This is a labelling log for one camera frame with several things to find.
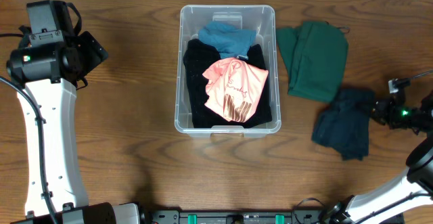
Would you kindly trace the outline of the black sparkly knit garment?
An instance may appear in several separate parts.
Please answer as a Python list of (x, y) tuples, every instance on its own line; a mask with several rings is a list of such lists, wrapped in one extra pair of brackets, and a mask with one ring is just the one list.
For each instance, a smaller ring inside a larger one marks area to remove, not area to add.
[(185, 78), (189, 92), (192, 123), (195, 128), (211, 128), (219, 125), (242, 126), (252, 128), (272, 121), (272, 112), (269, 105), (269, 84), (265, 83), (256, 112), (246, 122), (227, 121), (220, 115), (205, 106), (208, 100), (205, 87), (208, 79), (202, 76), (203, 72), (217, 60), (220, 54), (216, 48), (206, 45), (199, 39), (192, 39), (187, 44), (183, 56)]

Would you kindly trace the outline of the light blue denim garment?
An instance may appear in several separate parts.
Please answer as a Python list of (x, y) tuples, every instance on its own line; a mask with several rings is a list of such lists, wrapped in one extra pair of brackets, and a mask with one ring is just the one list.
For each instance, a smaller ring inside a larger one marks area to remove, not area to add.
[(210, 22), (198, 32), (198, 39), (214, 47), (221, 57), (248, 59), (248, 51), (256, 38), (255, 30), (238, 29), (222, 22)]

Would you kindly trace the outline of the pink printed t-shirt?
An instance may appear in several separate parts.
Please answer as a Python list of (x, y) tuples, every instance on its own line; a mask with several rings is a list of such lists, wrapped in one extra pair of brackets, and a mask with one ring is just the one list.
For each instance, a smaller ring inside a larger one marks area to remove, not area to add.
[(202, 74), (208, 80), (205, 106), (229, 122), (246, 122), (256, 112), (268, 74), (236, 58), (216, 61)]

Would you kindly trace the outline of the dark navy garment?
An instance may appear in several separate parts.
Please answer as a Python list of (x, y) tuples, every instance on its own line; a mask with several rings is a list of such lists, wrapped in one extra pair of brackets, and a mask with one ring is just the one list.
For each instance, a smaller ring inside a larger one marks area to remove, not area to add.
[(375, 93), (370, 89), (341, 89), (315, 123), (312, 141), (333, 148), (343, 160), (369, 154), (369, 120)]

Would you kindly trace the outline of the dark green garment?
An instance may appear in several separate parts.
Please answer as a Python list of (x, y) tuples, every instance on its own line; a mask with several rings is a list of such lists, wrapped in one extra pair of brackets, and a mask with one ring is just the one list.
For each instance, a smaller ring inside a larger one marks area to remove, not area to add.
[(348, 41), (340, 28), (306, 21), (276, 30), (279, 51), (289, 75), (288, 94), (331, 102), (342, 83)]

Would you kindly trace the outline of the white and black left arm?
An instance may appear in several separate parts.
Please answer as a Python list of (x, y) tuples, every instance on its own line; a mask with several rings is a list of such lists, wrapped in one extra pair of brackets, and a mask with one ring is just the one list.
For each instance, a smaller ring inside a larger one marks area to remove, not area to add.
[(27, 6), (30, 26), (7, 61), (5, 83), (18, 96), (26, 127), (29, 184), (25, 223), (141, 224), (137, 203), (90, 204), (78, 165), (76, 92), (108, 52), (73, 22), (76, 8), (64, 1)]

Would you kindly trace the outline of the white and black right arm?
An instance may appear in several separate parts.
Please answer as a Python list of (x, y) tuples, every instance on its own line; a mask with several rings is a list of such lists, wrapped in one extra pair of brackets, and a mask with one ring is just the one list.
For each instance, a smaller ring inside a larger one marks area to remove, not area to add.
[(421, 101), (420, 108), (408, 108), (393, 93), (390, 99), (377, 101), (369, 115), (391, 129), (426, 132), (410, 153), (405, 170), (367, 194), (349, 196), (322, 212), (320, 223), (381, 223), (406, 210), (432, 204), (432, 94)]

